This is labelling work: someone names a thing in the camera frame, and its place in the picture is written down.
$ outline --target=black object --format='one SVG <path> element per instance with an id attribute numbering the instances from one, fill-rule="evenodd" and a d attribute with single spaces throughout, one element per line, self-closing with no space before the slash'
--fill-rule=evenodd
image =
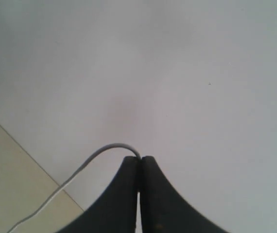
<path id="1" fill-rule="evenodd" d="M 137 193 L 144 233 L 226 233 L 171 186 L 154 157 L 125 157 L 103 194 L 58 233 L 134 233 Z"/>

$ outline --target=white cable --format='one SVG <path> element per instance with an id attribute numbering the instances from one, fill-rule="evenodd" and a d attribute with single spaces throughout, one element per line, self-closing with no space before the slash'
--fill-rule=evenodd
<path id="1" fill-rule="evenodd" d="M 135 156 L 137 156 L 138 159 L 141 159 L 139 153 L 132 146 L 130 146 L 128 144 L 124 144 L 124 143 L 112 143 L 112 144 L 108 144 L 106 146 L 103 146 L 103 147 L 99 148 L 97 151 L 95 151 L 93 154 L 91 154 L 87 158 L 87 160 L 64 183 L 62 183 L 56 190 L 54 190 L 54 192 L 40 205 L 40 207 L 35 212 L 33 212 L 32 214 L 30 214 L 27 217 L 23 218 L 22 220 L 18 221 L 12 228 L 10 228 L 10 230 L 7 231 L 7 233 L 12 233 L 19 225 L 25 223 L 29 219 L 31 219 L 34 216 L 38 215 L 50 203 L 50 201 L 52 201 L 53 198 L 55 198 L 55 196 L 59 194 L 59 192 L 61 192 L 67 185 L 69 185 L 75 179 L 75 177 L 95 157 L 97 157 L 102 152 L 104 152 L 106 150 L 109 150 L 109 149 L 112 149 L 112 148 L 124 148 L 124 149 L 130 150 L 130 151 L 132 151 L 135 154 Z"/>

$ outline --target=cable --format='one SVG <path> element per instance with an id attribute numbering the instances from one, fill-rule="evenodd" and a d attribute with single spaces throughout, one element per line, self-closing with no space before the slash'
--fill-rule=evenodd
<path id="1" fill-rule="evenodd" d="M 12 233 L 19 225 L 21 225 L 22 223 L 25 223 L 26 221 L 28 221 L 29 219 L 33 218 L 34 216 L 36 216 L 37 214 L 39 214 L 49 203 L 50 201 L 52 201 L 53 198 L 55 198 L 56 195 L 59 194 L 59 192 L 61 192 L 67 185 L 69 185 L 75 178 L 76 176 L 95 158 L 97 157 L 99 154 L 101 154 L 102 152 L 112 149 L 112 148 L 124 148 L 127 150 L 130 150 L 131 152 L 134 153 L 135 156 L 137 156 L 138 159 L 141 159 L 139 153 L 130 145 L 128 144 L 124 144 L 124 143 L 112 143 L 112 144 L 108 144 L 106 146 L 103 146 L 101 148 L 99 148 L 97 151 L 95 151 L 93 154 L 91 154 L 87 160 L 64 182 L 62 183 L 56 190 L 54 190 L 54 192 L 40 205 L 40 207 L 33 212 L 32 214 L 30 214 L 29 216 L 23 218 L 22 220 L 18 221 L 12 228 L 10 228 L 9 231 L 7 231 L 7 233 Z"/>

